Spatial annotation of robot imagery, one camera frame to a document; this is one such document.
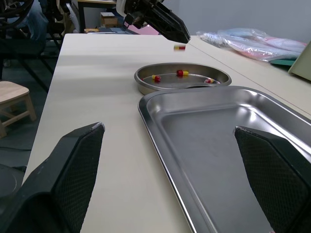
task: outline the jeans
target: jeans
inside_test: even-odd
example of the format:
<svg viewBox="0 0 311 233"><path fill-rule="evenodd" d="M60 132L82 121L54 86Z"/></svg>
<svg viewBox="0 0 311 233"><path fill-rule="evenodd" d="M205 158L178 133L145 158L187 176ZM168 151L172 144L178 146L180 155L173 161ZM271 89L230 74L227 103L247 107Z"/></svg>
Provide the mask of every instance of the jeans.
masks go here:
<svg viewBox="0 0 311 233"><path fill-rule="evenodd" d="M17 28L28 26L31 39L46 44L48 20L45 18L43 11L47 8L47 0L34 0L33 5L25 19L17 25ZM8 22L12 23L18 18L9 18Z"/></svg>

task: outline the plastic bag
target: plastic bag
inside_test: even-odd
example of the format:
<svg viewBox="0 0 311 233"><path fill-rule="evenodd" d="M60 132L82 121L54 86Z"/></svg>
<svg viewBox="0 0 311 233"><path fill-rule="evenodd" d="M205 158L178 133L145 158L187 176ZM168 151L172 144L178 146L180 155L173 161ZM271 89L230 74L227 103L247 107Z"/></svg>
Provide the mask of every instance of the plastic bag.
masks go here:
<svg viewBox="0 0 311 233"><path fill-rule="evenodd" d="M223 47L225 46L223 42L223 37L218 35L217 33L205 33L205 32L197 32L196 33L202 40L208 42L209 44L216 46L216 47Z"/></svg>
<svg viewBox="0 0 311 233"><path fill-rule="evenodd" d="M261 61L297 58L306 44L294 40L270 37L256 29L220 30L217 33L197 32L204 41L217 46L232 48L244 56Z"/></svg>
<svg viewBox="0 0 311 233"><path fill-rule="evenodd" d="M241 37L224 36L227 46L252 59L268 62L275 59L293 59L300 55L299 52L274 48L259 41L238 38Z"/></svg>
<svg viewBox="0 0 311 233"><path fill-rule="evenodd" d="M262 42L263 44L270 45L275 48L300 53L307 46L307 44L303 42L269 36L267 33L257 29L235 28L229 30L219 30L217 34L222 36L238 36L247 39L257 40Z"/></svg>

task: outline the white table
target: white table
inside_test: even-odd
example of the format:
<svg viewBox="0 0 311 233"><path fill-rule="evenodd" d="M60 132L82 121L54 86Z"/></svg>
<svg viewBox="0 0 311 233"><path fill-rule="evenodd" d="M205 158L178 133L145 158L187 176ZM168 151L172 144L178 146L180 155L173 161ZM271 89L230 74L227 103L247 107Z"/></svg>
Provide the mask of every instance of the white table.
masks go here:
<svg viewBox="0 0 311 233"><path fill-rule="evenodd" d="M299 96L276 95L278 89L273 83L256 84L230 64L207 55L209 45L193 40L185 52L174 52L174 44L162 36L65 37L25 178L49 156L63 135L103 122L106 132L83 233L190 232L138 113L142 94L133 74L140 67L164 62L213 66L228 73L232 85L263 91L311 118L303 104L301 109L292 104Z"/></svg>

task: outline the cardboard box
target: cardboard box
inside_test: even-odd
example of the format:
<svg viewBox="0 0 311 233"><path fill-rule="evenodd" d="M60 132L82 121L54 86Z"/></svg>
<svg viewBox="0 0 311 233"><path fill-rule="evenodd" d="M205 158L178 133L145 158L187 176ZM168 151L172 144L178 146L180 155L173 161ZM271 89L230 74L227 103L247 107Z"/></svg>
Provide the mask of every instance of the cardboard box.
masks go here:
<svg viewBox="0 0 311 233"><path fill-rule="evenodd" d="M118 26L118 19L112 12L101 12L101 25L106 28Z"/></svg>
<svg viewBox="0 0 311 233"><path fill-rule="evenodd" d="M98 28L85 28L84 33L99 33Z"/></svg>

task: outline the white wall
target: white wall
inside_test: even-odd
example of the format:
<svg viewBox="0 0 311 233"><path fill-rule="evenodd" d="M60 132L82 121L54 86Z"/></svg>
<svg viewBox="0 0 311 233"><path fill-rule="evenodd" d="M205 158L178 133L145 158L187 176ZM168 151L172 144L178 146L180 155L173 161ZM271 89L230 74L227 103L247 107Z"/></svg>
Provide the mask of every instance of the white wall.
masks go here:
<svg viewBox="0 0 311 233"><path fill-rule="evenodd" d="M311 41L311 0L166 0L190 34L237 27Z"/></svg>

